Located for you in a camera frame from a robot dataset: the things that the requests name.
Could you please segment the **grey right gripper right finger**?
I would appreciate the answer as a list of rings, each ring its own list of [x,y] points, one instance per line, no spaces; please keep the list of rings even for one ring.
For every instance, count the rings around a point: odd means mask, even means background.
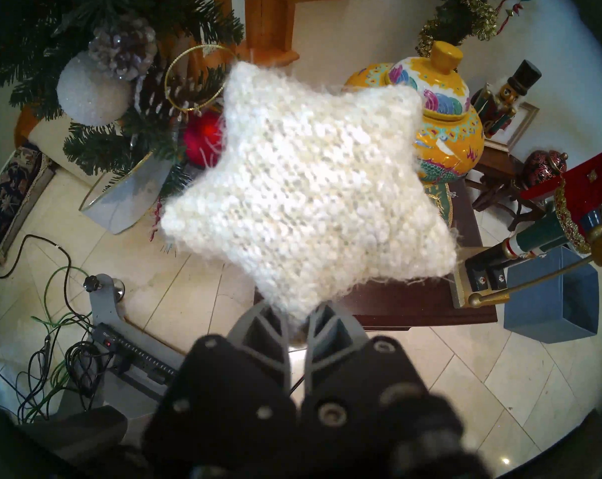
[[[345,308],[322,303],[308,318],[304,392],[314,393],[368,341],[364,328]]]

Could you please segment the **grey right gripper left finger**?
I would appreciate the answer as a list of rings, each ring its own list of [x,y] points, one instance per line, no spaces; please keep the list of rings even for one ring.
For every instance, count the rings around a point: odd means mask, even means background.
[[[291,384],[290,329],[286,317],[266,301],[249,308],[226,339],[284,393]]]

